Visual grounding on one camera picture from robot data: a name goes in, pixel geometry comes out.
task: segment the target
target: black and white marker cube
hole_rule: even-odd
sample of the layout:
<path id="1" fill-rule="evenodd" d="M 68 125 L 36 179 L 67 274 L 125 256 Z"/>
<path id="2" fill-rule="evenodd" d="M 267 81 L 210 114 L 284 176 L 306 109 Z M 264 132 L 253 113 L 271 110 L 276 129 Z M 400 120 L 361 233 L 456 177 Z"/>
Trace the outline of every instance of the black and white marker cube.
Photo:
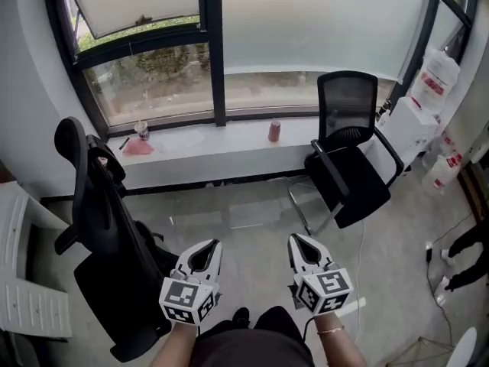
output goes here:
<path id="1" fill-rule="evenodd" d="M 303 275 L 296 297 L 316 316 L 342 308 L 352 291 L 348 272 L 342 268 Z"/>
<path id="2" fill-rule="evenodd" d="M 164 278 L 160 306 L 168 320 L 200 325 L 215 306 L 215 287 Z"/>

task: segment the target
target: wrist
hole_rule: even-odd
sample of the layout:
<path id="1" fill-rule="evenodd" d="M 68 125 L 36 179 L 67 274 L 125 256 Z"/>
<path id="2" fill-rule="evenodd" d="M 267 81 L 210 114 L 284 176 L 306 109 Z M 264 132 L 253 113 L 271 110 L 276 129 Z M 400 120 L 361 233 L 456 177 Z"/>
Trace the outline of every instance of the wrist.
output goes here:
<path id="1" fill-rule="evenodd" d="M 342 326 L 342 322 L 335 313 L 327 313 L 314 317 L 314 323 L 316 324 L 316 329 L 318 332 L 324 332 L 326 330 L 332 330 Z"/>
<path id="2" fill-rule="evenodd" d="M 172 332 L 178 333 L 181 336 L 196 337 L 197 326 L 186 325 L 185 323 L 175 323 Z"/>

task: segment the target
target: black cable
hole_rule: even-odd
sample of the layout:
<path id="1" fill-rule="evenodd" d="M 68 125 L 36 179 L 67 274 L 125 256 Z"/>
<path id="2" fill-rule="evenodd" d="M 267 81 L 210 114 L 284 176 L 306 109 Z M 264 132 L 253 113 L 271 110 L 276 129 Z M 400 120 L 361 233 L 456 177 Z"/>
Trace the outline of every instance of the black cable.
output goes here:
<path id="1" fill-rule="evenodd" d="M 438 306 L 438 308 L 442 311 L 443 317 L 445 318 L 445 321 L 446 321 L 447 325 L 449 326 L 450 345 L 453 346 L 452 325 L 450 324 L 450 320 L 449 320 L 448 316 L 446 315 L 445 309 L 438 304 L 438 301 L 436 300 L 436 297 L 435 297 L 435 292 L 433 291 L 433 286 L 431 285 L 431 280 L 429 279 L 429 261 L 426 263 L 426 280 L 428 280 L 429 292 L 431 293 L 431 296 L 433 297 L 433 300 L 435 301 L 436 306 Z"/>
<path id="2" fill-rule="evenodd" d="M 304 327 L 304 334 L 303 334 L 303 341 L 304 341 L 304 342 L 306 341 L 307 327 L 309 326 L 309 323 L 310 323 L 312 320 L 314 320 L 314 317 L 313 317 L 313 318 L 311 318 L 310 320 L 308 320 L 308 321 L 306 322 L 306 327 Z"/>
<path id="3" fill-rule="evenodd" d="M 439 238 L 435 239 L 433 245 L 435 245 L 435 243 L 437 243 L 438 241 L 442 240 L 443 238 L 445 238 L 451 231 L 453 231 L 454 229 L 456 229 L 458 226 L 460 226 L 460 223 L 462 223 L 464 220 L 468 219 L 470 216 L 472 215 L 472 211 L 464 218 L 462 219 L 460 222 L 458 222 L 457 224 L 455 224 L 452 228 L 450 228 L 445 234 L 443 234 L 442 236 L 440 236 Z"/>

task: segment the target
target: black office chair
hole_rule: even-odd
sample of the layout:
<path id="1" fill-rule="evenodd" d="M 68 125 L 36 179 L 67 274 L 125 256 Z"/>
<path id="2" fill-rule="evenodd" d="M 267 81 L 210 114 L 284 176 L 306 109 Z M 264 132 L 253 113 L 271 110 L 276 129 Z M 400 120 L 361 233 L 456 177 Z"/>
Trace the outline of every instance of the black office chair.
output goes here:
<path id="1" fill-rule="evenodd" d="M 75 270 L 76 282 L 93 313 L 112 338 L 120 362 L 136 359 L 171 330 L 158 299 L 165 276 L 178 257 L 158 248 L 122 202 L 125 172 L 110 149 L 85 136 L 75 118 L 57 127 L 54 144 L 76 169 L 73 224 L 56 240 L 57 254 L 80 242 L 91 251 Z"/>
<path id="2" fill-rule="evenodd" d="M 362 220 L 390 199 L 389 186 L 403 171 L 403 162 L 375 128 L 377 77 L 354 71 L 327 73 L 318 78 L 319 138 L 304 167 L 330 210 L 317 230 L 311 229 L 291 187 L 289 196 L 310 234 L 320 233 L 335 219 L 340 229 Z M 387 184 L 358 145 L 375 134 L 395 161 Z"/>

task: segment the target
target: forearm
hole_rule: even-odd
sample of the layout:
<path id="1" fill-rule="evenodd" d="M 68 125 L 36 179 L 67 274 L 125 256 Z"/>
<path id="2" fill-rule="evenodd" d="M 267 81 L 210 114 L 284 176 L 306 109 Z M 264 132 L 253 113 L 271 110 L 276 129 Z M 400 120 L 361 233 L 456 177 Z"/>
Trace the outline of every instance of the forearm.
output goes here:
<path id="1" fill-rule="evenodd" d="M 195 326 L 176 323 L 151 367 L 188 367 L 196 334 Z"/>
<path id="2" fill-rule="evenodd" d="M 335 313 L 315 317 L 318 332 L 341 327 Z M 345 330 L 319 336 L 330 367 L 366 367 L 364 357 Z"/>

